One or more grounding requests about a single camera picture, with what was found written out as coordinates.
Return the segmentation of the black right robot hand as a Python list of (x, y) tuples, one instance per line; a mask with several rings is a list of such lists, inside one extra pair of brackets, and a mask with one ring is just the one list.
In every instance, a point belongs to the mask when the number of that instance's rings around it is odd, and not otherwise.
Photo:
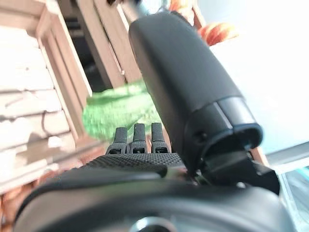
[(173, 13), (141, 17), (129, 40), (174, 153), (142, 153), (118, 128), (109, 152), (36, 188), (16, 232), (292, 232), (244, 97), (195, 30)]

